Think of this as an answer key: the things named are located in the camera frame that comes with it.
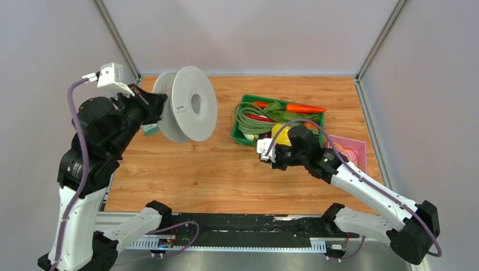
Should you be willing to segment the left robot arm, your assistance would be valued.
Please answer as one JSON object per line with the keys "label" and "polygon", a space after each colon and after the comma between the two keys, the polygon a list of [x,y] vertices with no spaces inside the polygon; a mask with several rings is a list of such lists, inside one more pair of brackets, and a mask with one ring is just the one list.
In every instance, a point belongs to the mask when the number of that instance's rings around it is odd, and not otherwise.
{"label": "left robot arm", "polygon": [[75,112],[77,129],[59,164],[60,215],[51,251],[38,259],[43,270],[109,270],[142,235],[172,228],[172,210],[154,200],[120,225],[95,229],[99,205],[122,155],[141,125],[160,120],[165,94],[133,88],[134,96],[86,100]]}

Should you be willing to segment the red chili pepper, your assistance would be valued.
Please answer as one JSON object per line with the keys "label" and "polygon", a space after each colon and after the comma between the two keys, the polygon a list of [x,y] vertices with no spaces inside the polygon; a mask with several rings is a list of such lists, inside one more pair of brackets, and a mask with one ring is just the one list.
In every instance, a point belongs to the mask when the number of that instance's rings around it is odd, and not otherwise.
{"label": "red chili pepper", "polygon": [[245,116],[248,117],[249,119],[256,120],[256,121],[262,121],[262,122],[268,122],[268,123],[276,123],[277,122],[274,119],[270,119],[268,117],[261,116],[261,115],[254,115],[254,114],[247,113]]}

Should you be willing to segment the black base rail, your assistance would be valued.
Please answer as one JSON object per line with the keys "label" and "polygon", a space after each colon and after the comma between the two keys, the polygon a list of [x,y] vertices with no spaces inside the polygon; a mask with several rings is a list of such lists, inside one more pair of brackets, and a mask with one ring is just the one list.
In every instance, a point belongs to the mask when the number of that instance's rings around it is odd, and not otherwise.
{"label": "black base rail", "polygon": [[173,213],[165,233],[143,235],[129,250],[200,252],[353,253],[361,237],[326,225],[320,215]]}

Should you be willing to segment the yellow rubber bands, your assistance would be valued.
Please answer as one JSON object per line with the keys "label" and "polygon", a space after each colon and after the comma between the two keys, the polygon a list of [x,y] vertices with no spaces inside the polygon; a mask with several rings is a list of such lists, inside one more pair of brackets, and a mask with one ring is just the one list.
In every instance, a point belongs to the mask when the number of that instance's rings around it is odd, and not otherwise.
{"label": "yellow rubber bands", "polygon": [[334,143],[334,146],[342,155],[347,157],[349,161],[353,162],[358,168],[361,168],[359,154],[357,151],[351,148],[344,148],[342,145],[338,143]]}

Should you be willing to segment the orange carrot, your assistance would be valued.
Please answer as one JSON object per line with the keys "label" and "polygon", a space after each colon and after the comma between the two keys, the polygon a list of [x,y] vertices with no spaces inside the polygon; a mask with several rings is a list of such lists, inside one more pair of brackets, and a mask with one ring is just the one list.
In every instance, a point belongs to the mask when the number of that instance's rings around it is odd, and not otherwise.
{"label": "orange carrot", "polygon": [[326,108],[309,106],[304,104],[288,103],[285,106],[285,110],[288,112],[293,112],[293,113],[315,114],[315,113],[324,113],[326,111]]}

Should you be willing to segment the orange small vegetable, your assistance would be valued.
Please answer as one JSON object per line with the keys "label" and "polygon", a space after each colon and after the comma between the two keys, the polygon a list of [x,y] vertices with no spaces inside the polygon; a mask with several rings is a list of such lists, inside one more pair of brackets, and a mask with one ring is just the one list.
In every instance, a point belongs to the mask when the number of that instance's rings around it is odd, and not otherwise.
{"label": "orange small vegetable", "polygon": [[303,124],[305,127],[307,127],[308,129],[318,131],[318,128],[317,128],[316,125],[314,125],[314,124],[311,124],[311,123],[308,123],[308,122],[302,122],[302,124]]}

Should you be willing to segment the grey filament spool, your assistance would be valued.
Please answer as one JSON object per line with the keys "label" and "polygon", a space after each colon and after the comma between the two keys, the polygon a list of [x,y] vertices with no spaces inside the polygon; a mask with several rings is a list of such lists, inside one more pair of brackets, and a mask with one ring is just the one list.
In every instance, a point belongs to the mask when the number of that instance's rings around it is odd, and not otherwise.
{"label": "grey filament spool", "polygon": [[153,93],[165,94],[160,132],[169,140],[203,142],[212,135],[217,122],[217,99],[207,75],[198,67],[163,72]]}

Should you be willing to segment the green long beans bundle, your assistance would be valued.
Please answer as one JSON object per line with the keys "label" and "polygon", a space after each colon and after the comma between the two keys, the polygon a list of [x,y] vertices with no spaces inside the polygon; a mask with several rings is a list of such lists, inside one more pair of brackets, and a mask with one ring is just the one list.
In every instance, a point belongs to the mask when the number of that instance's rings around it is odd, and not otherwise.
{"label": "green long beans bundle", "polygon": [[[272,127],[275,124],[284,124],[284,122],[280,122],[278,120],[276,120],[277,121],[276,123],[268,123],[268,122],[252,120],[245,116],[247,113],[254,114],[254,115],[261,115],[261,116],[268,117],[270,119],[274,119],[272,116],[270,116],[264,111],[264,108],[261,108],[259,105],[253,102],[240,102],[234,108],[234,117],[236,119],[237,128],[245,134],[260,135],[260,134],[269,133],[271,132]],[[324,119],[324,114],[321,120],[319,120],[318,122],[315,122],[315,121],[314,122],[319,124],[321,123],[323,119]]]}

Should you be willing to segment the pink plastic box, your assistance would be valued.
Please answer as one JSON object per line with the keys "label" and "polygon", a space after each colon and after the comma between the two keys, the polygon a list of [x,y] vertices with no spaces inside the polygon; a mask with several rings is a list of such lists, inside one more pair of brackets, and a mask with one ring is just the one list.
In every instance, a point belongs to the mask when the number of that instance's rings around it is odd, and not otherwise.
{"label": "pink plastic box", "polygon": [[342,145],[344,148],[351,148],[358,152],[361,170],[367,171],[367,144],[364,141],[358,141],[351,138],[339,137],[335,135],[331,135],[330,138],[334,143],[338,143]]}

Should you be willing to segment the yellow napa cabbage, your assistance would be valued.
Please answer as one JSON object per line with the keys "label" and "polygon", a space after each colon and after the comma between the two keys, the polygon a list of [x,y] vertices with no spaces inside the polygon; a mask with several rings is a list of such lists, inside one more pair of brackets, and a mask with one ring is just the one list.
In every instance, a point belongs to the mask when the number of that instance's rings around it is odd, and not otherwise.
{"label": "yellow napa cabbage", "polygon": [[283,127],[283,124],[275,124],[271,130],[271,138],[278,135],[276,138],[276,144],[291,146],[291,141],[288,137],[288,131],[290,130],[290,126],[286,126],[281,132],[279,130]]}

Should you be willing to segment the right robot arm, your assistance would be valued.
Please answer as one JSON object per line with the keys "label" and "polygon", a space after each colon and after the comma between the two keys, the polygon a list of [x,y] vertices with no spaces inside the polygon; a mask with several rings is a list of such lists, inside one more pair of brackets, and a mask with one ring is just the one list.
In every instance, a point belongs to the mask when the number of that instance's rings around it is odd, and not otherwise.
{"label": "right robot arm", "polygon": [[[347,191],[376,211],[376,215],[371,215],[334,203],[323,214],[322,228],[327,235],[356,233],[375,239],[388,244],[401,259],[413,265],[420,265],[426,255],[442,255],[437,242],[438,209],[433,203],[417,203],[388,189],[337,150],[323,148],[304,125],[291,128],[287,136],[288,146],[280,144],[277,138],[259,139],[259,159],[272,169],[283,171],[303,166],[311,176]],[[436,253],[430,250],[433,246]]]}

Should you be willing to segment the green leafy vegetable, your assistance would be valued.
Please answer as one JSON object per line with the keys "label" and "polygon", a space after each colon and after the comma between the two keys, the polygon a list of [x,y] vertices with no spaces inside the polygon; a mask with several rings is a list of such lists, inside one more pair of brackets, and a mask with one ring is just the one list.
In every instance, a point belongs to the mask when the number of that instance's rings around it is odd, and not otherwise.
{"label": "green leafy vegetable", "polygon": [[287,104],[272,102],[266,105],[266,107],[264,108],[264,111],[270,116],[272,116],[275,120],[278,120],[284,123],[294,119],[309,119],[309,120],[318,122],[319,120],[321,120],[323,116],[323,113],[301,114],[301,113],[288,112],[285,110],[285,106]]}

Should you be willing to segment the teal small box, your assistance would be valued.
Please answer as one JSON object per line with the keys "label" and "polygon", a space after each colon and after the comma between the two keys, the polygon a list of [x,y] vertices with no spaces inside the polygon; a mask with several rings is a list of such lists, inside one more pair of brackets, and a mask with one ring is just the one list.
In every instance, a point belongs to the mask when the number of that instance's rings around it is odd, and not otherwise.
{"label": "teal small box", "polygon": [[151,136],[155,133],[160,132],[160,129],[159,129],[157,124],[142,125],[141,129],[142,129],[145,136]]}

